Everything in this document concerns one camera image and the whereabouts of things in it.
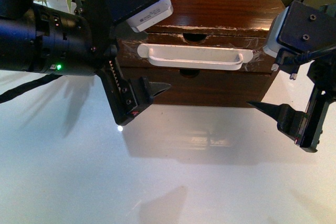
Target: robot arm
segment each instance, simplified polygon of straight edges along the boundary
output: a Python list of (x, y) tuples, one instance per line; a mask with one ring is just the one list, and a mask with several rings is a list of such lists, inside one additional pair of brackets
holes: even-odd
[(129, 36), (143, 36), (139, 32), (171, 14), (170, 0), (85, 0), (77, 15), (33, 0), (0, 0), (0, 69), (48, 74), (5, 92), (0, 102), (63, 75), (96, 74), (116, 123), (126, 125), (170, 85), (122, 76), (117, 62), (119, 27), (127, 22)]
[(307, 152), (316, 152), (329, 104), (336, 99), (336, 5), (319, 11), (294, 1), (273, 22), (264, 51), (295, 80), (300, 65), (311, 64), (315, 84), (305, 112), (288, 104), (249, 102), (277, 121), (278, 130)]

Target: wooden cabinet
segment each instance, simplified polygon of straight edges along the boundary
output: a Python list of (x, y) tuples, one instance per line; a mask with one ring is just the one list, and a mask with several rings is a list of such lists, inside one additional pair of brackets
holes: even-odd
[[(280, 0), (171, 0), (174, 13), (150, 27), (143, 41), (120, 40), (118, 61), (126, 78), (148, 76), (167, 82), (160, 104), (246, 107), (260, 101), (276, 72), (262, 46), (273, 19), (284, 10)], [(198, 45), (253, 50), (251, 62), (237, 71), (186, 70), (151, 65), (138, 56), (141, 43)]]

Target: screw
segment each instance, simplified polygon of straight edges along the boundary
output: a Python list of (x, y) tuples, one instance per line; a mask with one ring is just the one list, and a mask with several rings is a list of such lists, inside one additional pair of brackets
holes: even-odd
[(278, 64), (273, 64), (272, 67), (271, 67), (271, 71), (278, 71), (279, 69), (279, 65)]
[(304, 35), (302, 36), (302, 39), (303, 39), (304, 41), (307, 41), (307, 40), (310, 39), (310, 37), (309, 37), (308, 34), (304, 34)]
[(316, 20), (316, 15), (312, 14), (309, 16), (310, 21), (315, 21)]
[(297, 73), (292, 73), (289, 77), (290, 80), (296, 80), (296, 77), (298, 76)]

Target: wooden drawer box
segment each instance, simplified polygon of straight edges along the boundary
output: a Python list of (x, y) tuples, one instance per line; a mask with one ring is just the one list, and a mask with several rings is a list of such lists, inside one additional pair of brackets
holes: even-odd
[[(276, 72), (274, 58), (263, 53), (269, 27), (283, 11), (280, 0), (171, 0), (174, 13), (149, 28), (144, 41), (120, 40), (118, 61), (126, 78), (148, 76), (167, 82), (159, 104), (247, 107), (260, 101)], [(237, 71), (157, 67), (140, 58), (139, 44), (198, 45), (251, 49), (254, 57)]]

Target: white pot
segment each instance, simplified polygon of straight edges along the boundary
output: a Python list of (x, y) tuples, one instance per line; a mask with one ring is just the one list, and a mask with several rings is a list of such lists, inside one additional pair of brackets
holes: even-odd
[[(66, 0), (46, 0), (47, 4), (45, 4), (45, 2), (37, 2), (34, 1), (34, 3), (39, 4), (39, 5), (44, 5), (47, 6), (49, 8), (55, 9), (55, 10), (59, 10), (61, 12), (65, 12), (68, 13), (68, 5)], [(71, 3), (71, 14), (73, 14), (73, 12), (76, 9), (76, 3)]]

